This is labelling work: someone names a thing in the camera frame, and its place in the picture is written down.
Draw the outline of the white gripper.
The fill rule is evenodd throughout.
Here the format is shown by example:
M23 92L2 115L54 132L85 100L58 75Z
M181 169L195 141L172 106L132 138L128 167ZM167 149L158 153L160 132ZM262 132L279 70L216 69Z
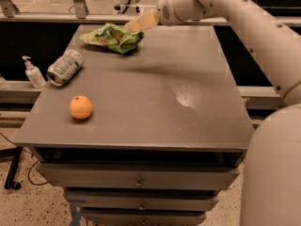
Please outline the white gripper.
M159 24L172 26L190 20L202 20L215 16L198 0L159 0L157 11L148 10L125 25L129 33L150 29Z

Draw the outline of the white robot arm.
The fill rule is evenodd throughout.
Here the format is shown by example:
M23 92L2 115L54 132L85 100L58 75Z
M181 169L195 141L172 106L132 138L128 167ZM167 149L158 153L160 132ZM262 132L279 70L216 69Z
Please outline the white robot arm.
M240 226L301 226L301 37L252 0L159 0L129 32L217 14L285 106L261 122L246 152Z

